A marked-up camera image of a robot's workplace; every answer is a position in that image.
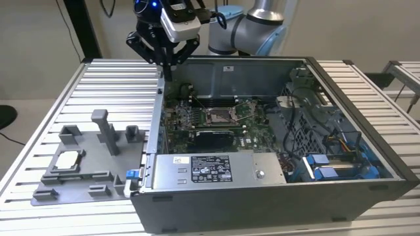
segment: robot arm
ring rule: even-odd
[[[167,81],[173,70],[185,63],[201,45],[199,30],[210,27],[210,51],[230,55],[241,51],[251,55],[269,55],[278,48],[286,35],[278,0],[257,0],[254,8],[243,15],[241,6],[223,6],[223,13],[210,11],[203,0],[195,9],[191,0],[135,0],[137,31],[127,37],[129,46],[150,62],[157,63]],[[182,41],[185,47],[174,52]]]
[[[137,31],[127,37],[129,46],[150,62],[157,63],[171,81],[171,71],[182,64],[201,44],[202,24],[211,22],[215,12],[206,9],[203,0],[195,9],[190,0],[137,0]],[[182,41],[185,47],[175,53]]]

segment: slotted aluminum surface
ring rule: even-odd
[[[385,68],[420,95],[420,61],[391,61]]]
[[[420,129],[410,116],[387,99],[357,67],[342,61],[322,61],[362,113],[420,176]],[[31,138],[23,153],[0,182],[2,235],[149,235],[131,201],[58,206],[31,206],[33,191],[58,149],[63,124],[97,130],[90,112],[107,108],[117,129],[139,125],[149,129],[157,87],[157,69],[139,60],[95,60],[82,67],[74,83]],[[379,236],[417,235],[420,232],[420,188],[403,198],[377,204],[354,222],[299,225],[265,229],[206,232],[219,235]]]

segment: gray post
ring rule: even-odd
[[[91,119],[98,124],[111,155],[117,156],[121,154],[121,149],[115,141],[115,136],[110,128],[107,117],[109,111],[106,109],[94,110]]]

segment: white wall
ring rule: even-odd
[[[0,32],[0,99],[57,98],[81,63],[55,1],[2,0]]]
[[[365,71],[420,60],[419,0],[301,0],[283,55],[351,59]]]
[[[254,1],[230,3],[249,10]],[[87,6],[105,57],[138,59],[126,45],[137,24],[133,0],[118,0],[111,19],[98,0]],[[353,59],[366,71],[381,71],[391,59],[420,60],[419,9],[420,0],[301,0],[283,55]],[[55,98],[79,65],[55,1],[2,0],[0,31],[0,99]],[[209,26],[201,35],[195,54],[207,53]]]
[[[207,6],[214,6],[213,0],[205,0]],[[105,0],[105,4],[111,9],[113,0]],[[133,12],[133,0],[118,0],[113,18],[105,15],[99,1],[89,0],[87,7],[98,43],[106,58],[139,59],[139,54],[126,44],[130,32],[137,30],[137,16]],[[210,26],[205,25],[201,29],[201,46],[195,51],[197,55],[205,55],[209,48]]]

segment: yellow wire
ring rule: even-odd
[[[345,146],[346,150],[347,150],[347,151],[351,151],[351,150],[350,150],[350,148],[349,148],[349,146],[346,145],[346,143],[345,143],[343,139],[339,139],[339,140],[341,140],[341,143],[343,144],[343,146]]]
[[[341,143],[343,144],[345,148],[347,151],[351,151],[351,149],[349,148],[349,146],[346,145],[346,142],[343,141],[343,139],[339,139]]]

